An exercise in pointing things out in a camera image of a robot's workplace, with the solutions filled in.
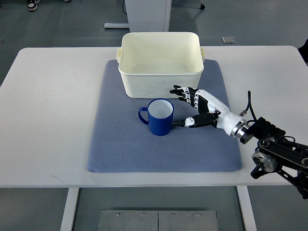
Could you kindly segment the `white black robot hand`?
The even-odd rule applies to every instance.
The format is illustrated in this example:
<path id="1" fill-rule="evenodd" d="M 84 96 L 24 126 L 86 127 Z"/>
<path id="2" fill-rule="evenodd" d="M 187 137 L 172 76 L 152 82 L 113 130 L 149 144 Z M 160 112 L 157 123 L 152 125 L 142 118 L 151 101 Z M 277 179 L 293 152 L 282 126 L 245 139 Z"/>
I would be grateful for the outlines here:
<path id="1" fill-rule="evenodd" d="M 178 95 L 180 101 L 186 102 L 198 111 L 197 115 L 174 121 L 175 126 L 188 128 L 214 126 L 223 129 L 227 135 L 239 139 L 249 129 L 248 122 L 243 116 L 232 113 L 227 105 L 205 90 L 175 85 L 170 93 Z"/>

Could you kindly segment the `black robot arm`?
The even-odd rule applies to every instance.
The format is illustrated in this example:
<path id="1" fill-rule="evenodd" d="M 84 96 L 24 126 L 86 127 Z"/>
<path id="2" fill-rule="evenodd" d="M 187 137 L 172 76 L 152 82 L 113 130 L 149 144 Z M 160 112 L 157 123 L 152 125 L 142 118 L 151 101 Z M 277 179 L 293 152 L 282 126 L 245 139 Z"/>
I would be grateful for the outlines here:
<path id="1" fill-rule="evenodd" d="M 303 199 L 308 198 L 308 147 L 297 143 L 295 138 L 287 136 L 284 130 L 276 127 L 266 119 L 256 118 L 251 105 L 251 92 L 247 93 L 248 103 L 241 113 L 250 110 L 252 125 L 245 124 L 238 133 L 240 142 L 248 143 L 253 137 L 258 139 L 252 155 L 256 167 L 251 177 L 258 179 L 269 173 L 277 173 L 294 185 Z"/>

